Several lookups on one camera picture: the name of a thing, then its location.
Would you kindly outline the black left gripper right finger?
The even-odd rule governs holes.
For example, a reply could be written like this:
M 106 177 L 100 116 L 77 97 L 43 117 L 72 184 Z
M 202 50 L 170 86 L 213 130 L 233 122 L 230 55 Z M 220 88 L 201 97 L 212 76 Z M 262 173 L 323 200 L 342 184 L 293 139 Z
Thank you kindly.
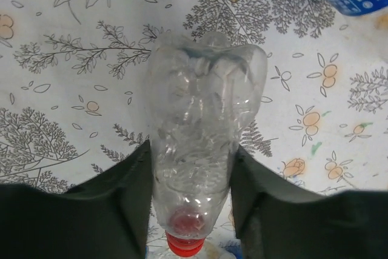
M 230 179 L 244 258 L 386 258 L 387 192 L 323 196 L 239 149 Z

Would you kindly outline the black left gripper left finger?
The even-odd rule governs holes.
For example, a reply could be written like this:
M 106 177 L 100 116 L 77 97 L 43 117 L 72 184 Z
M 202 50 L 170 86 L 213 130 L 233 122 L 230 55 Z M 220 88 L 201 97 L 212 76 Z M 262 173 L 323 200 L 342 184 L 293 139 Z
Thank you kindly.
M 145 258 L 150 143 L 65 193 L 1 186 L 2 258 Z

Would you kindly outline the clear bottle red cap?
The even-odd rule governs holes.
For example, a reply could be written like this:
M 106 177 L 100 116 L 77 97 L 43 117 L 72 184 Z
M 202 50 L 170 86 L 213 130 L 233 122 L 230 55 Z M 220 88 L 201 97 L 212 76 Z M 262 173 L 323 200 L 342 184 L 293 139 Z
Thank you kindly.
M 206 241 L 224 207 L 243 131 L 267 78 L 257 45 L 207 33 L 195 42 L 161 34 L 145 74 L 153 207 L 166 246 L 178 254 Z

